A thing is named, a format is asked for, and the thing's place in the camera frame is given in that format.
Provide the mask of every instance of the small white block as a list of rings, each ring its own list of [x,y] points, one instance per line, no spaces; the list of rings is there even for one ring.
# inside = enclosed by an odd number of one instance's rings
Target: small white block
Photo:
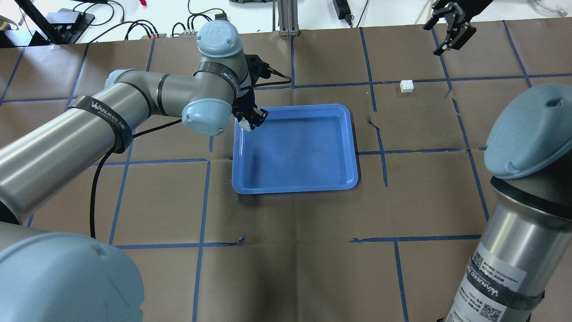
[[[402,80],[399,87],[401,87],[401,93],[411,93],[415,89],[412,80]]]

